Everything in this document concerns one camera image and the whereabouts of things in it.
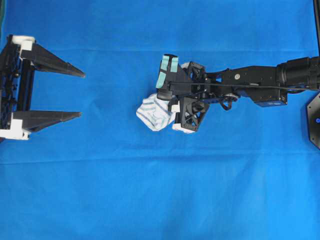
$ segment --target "blue fabric surface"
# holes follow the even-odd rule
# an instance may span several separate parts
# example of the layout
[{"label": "blue fabric surface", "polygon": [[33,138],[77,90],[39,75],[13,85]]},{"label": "blue fabric surface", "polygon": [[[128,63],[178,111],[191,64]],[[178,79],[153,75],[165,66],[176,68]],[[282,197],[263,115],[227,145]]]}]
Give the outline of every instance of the blue fabric surface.
[{"label": "blue fabric surface", "polygon": [[162,55],[207,71],[318,55],[311,0],[10,0],[8,34],[86,78],[37,72],[31,108],[81,118],[0,144],[0,239],[319,239],[320,152],[306,103],[212,105],[199,131],[135,114]]}]

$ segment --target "black mounting plate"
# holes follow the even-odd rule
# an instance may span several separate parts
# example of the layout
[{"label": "black mounting plate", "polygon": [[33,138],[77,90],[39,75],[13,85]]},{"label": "black mounting plate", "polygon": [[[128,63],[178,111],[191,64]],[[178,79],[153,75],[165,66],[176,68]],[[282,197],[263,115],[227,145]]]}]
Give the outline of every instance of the black mounting plate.
[{"label": "black mounting plate", "polygon": [[320,93],[307,105],[310,141],[320,149]]}]

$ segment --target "black pole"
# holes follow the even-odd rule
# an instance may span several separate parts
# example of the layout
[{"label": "black pole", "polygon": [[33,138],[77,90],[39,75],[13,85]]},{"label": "black pole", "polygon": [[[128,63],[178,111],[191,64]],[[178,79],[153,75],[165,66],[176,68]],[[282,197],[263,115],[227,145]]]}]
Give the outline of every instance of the black pole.
[{"label": "black pole", "polygon": [[320,0],[313,0],[316,37],[318,40],[318,51],[320,55]]}]

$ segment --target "blue background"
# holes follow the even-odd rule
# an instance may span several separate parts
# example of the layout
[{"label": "blue background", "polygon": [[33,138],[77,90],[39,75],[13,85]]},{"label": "blue background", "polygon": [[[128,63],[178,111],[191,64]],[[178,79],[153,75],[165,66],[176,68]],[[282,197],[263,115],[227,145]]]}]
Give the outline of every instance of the blue background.
[{"label": "blue background", "polygon": [[214,72],[318,55],[311,0],[10,0],[8,34],[86,78],[35,75],[32,110],[82,117],[0,145],[0,239],[319,239],[306,104],[212,105],[199,131],[135,114],[164,53]]}]

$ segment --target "cable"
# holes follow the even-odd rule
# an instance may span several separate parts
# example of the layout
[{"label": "cable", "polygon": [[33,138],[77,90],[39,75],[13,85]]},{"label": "cable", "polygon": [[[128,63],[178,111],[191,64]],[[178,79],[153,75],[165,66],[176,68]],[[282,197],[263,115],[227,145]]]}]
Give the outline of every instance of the cable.
[{"label": "cable", "polygon": [[302,88],[302,87],[285,87],[285,86],[260,86],[260,85],[241,85],[241,84],[221,84],[221,83],[194,83],[194,82],[178,82],[172,81],[170,84],[174,85],[209,85],[220,87],[236,87],[236,88],[253,88],[253,89],[283,89],[295,91],[318,91],[318,89]]}]

